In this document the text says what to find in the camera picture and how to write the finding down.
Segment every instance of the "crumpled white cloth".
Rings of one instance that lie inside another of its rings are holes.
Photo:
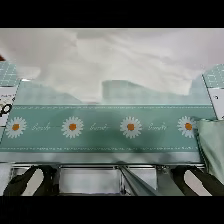
[[[223,63],[224,29],[0,29],[0,54],[18,75],[100,102],[102,82],[127,80],[187,95],[192,80]]]

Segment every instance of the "daisy print fabric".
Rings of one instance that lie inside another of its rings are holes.
[[[182,117],[178,121],[178,130],[182,135],[188,138],[194,138],[194,129],[196,129],[196,121],[190,117]]]
[[[142,125],[138,119],[134,117],[126,117],[120,125],[120,131],[126,138],[135,138],[141,134]]]
[[[17,138],[26,130],[26,121],[22,117],[15,117],[8,122],[6,126],[6,135],[8,138]]]
[[[83,121],[78,117],[69,117],[63,122],[62,132],[66,138],[75,138],[82,133]]]

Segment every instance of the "orange flower center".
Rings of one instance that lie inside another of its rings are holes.
[[[128,124],[128,130],[133,131],[135,129],[135,126],[133,124]]]
[[[192,125],[190,123],[186,123],[185,128],[190,131],[192,130]]]
[[[70,125],[69,125],[69,129],[70,129],[71,131],[74,131],[74,130],[76,129],[76,124],[70,124]]]
[[[19,129],[19,124],[14,124],[13,126],[12,126],[12,130],[13,131],[17,131]]]

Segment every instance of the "daisy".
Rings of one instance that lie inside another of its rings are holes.
[[[82,133],[83,126],[82,120],[78,117],[69,117],[63,122],[61,130],[64,132],[63,135],[65,135],[66,138],[75,138]]]
[[[126,117],[120,125],[120,131],[123,131],[123,135],[126,135],[126,138],[135,138],[141,134],[142,125],[138,119],[134,117]]]
[[[6,135],[8,138],[17,138],[23,134],[23,131],[26,130],[26,121],[22,117],[15,117],[7,123],[6,126]]]
[[[193,118],[186,116],[182,117],[181,119],[179,119],[177,127],[185,137],[194,138],[193,129],[196,128],[196,121]]]

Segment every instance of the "light green cloth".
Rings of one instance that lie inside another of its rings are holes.
[[[198,132],[207,171],[224,184],[224,121],[201,120]]]

